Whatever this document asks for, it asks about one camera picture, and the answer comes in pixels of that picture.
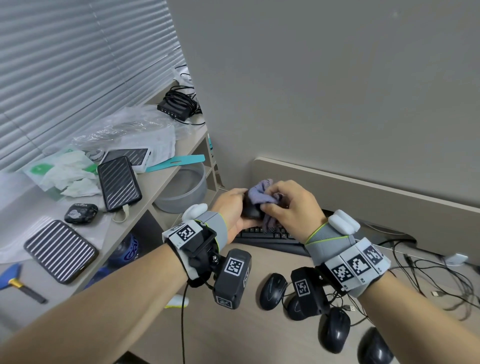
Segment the keyboard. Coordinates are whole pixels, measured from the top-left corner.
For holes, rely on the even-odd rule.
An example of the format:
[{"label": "keyboard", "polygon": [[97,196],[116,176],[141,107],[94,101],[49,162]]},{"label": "keyboard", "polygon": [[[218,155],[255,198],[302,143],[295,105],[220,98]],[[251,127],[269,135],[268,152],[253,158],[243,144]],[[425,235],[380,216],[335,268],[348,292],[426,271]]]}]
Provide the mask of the keyboard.
[{"label": "keyboard", "polygon": [[303,244],[295,240],[283,226],[271,228],[268,231],[264,231],[262,228],[245,229],[240,231],[233,242],[278,250],[285,253],[310,256]]}]

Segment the cloth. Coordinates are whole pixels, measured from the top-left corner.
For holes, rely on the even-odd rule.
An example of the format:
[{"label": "cloth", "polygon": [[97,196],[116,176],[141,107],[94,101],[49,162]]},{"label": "cloth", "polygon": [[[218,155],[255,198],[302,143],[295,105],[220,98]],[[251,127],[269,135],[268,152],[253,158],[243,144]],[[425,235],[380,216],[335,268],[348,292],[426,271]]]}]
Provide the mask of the cloth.
[{"label": "cloth", "polygon": [[[276,193],[273,196],[265,194],[265,190],[273,184],[271,178],[258,182],[254,187],[248,190],[248,197],[254,205],[258,204],[276,204],[279,205],[282,201],[282,194]],[[278,226],[278,221],[276,218],[271,217],[270,215],[265,214],[263,230],[268,232],[269,229],[274,229]]]}]

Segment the computer mouse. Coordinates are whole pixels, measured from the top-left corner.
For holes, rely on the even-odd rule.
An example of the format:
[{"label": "computer mouse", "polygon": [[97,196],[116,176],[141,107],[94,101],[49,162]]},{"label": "computer mouse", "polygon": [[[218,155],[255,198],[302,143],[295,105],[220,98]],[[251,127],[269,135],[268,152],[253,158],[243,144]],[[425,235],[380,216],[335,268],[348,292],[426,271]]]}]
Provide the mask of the computer mouse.
[{"label": "computer mouse", "polygon": [[377,328],[371,328],[360,340],[357,357],[360,364],[389,364],[394,355]]},{"label": "computer mouse", "polygon": [[293,321],[301,321],[307,318],[300,309],[299,298],[296,294],[287,304],[287,315]]},{"label": "computer mouse", "polygon": [[260,292],[260,307],[266,311],[273,310],[282,300],[287,286],[285,277],[272,273]]},{"label": "computer mouse", "polygon": [[342,351],[349,332],[350,317],[340,307],[332,307],[320,331],[320,343],[329,352],[338,354]]},{"label": "computer mouse", "polygon": [[243,208],[241,215],[245,218],[251,218],[254,220],[263,220],[265,213],[260,209],[260,205],[254,205],[248,197],[248,191],[245,192],[243,197]]}]

